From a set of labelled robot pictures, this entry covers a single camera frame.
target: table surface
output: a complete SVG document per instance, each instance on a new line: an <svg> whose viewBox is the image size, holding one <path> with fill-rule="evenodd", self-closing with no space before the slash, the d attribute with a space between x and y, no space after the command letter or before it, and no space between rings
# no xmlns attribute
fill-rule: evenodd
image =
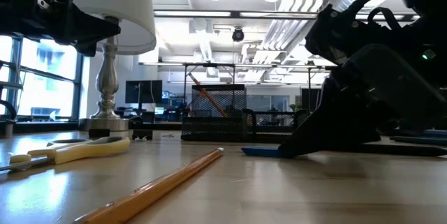
<svg viewBox="0 0 447 224"><path fill-rule="evenodd" d="M78 132L0 140L0 161ZM224 157L130 223L447 223L447 159L318 152L247 157L241 145L156 131L127 154L0 172L0 223L71 223L216 147Z"/></svg>

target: black equipment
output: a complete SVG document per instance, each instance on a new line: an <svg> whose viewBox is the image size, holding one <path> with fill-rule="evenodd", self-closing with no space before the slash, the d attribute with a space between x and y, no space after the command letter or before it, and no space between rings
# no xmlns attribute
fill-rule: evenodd
<svg viewBox="0 0 447 224"><path fill-rule="evenodd" d="M100 40L120 33L118 25L82 12L73 0L0 0L0 34L53 39L89 57Z"/></svg>
<svg viewBox="0 0 447 224"><path fill-rule="evenodd" d="M137 103L138 114L143 103L161 103L161 80L126 81L126 103Z"/></svg>
<svg viewBox="0 0 447 224"><path fill-rule="evenodd" d="M232 39L236 43L242 42L244 40L244 32L242 31L241 28L236 28L235 29L235 31L233 32Z"/></svg>
<svg viewBox="0 0 447 224"><path fill-rule="evenodd" d="M400 124L422 131L445 114L447 7L437 0L404 0L420 18L401 27L387 8L368 23L356 14L370 0L345 11L328 5L306 36L306 48L337 64L323 83L318 108L279 151L294 157L319 150L349 150L380 140L377 129ZM387 27L373 21L383 13Z"/></svg>

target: lamp shade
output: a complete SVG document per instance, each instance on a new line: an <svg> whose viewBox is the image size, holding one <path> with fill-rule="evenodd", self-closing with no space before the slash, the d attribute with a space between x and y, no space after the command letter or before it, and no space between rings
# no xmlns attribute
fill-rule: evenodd
<svg viewBox="0 0 447 224"><path fill-rule="evenodd" d="M91 15L119 19L121 33L115 44L117 54L136 55L155 48L155 26L152 0L74 0L76 6ZM102 51L99 42L97 50Z"/></svg>

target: ceiling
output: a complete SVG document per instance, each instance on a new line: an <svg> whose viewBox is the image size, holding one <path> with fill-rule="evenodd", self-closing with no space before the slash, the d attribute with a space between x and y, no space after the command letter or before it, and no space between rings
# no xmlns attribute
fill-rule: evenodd
<svg viewBox="0 0 447 224"><path fill-rule="evenodd" d="M320 8L319 3L316 0L312 0L310 7L306 7L307 0L304 0L297 11L314 11L317 12ZM154 9L156 10L243 10L243 11L274 11L281 8L281 0L276 2L268 2L265 0L152 0ZM407 9L401 0L385 0L381 6L390 8L395 13L411 13L412 10ZM224 62L238 62L245 59L252 61L249 57L244 58L243 49L250 47L256 47L262 45L263 40L268 38L269 32L272 31L274 20L255 20L255 19L206 19L206 36L201 33L197 33L195 30L195 22L192 22L191 18L160 18L155 19L157 40L159 46L159 57L163 62L167 61L200 61L200 56L206 60L207 51L210 49L211 62L215 61L214 56L219 56L220 61ZM313 57L302 46L302 39L305 36L305 29L312 23L303 24L298 22L286 22L282 23L277 29L280 32L276 32L273 35L279 39L286 37L286 33L289 27L297 27L300 25L302 28L293 31L290 35L293 36L293 40L288 43L284 43L286 47L275 47L275 50L283 50L283 53L275 52L275 56L283 61L282 64L304 64L309 60L309 57L315 61L318 57ZM231 36L234 28L240 27L244 32L244 40L240 43L233 42ZM330 62L324 59L318 59L320 64L329 65Z"/></svg>

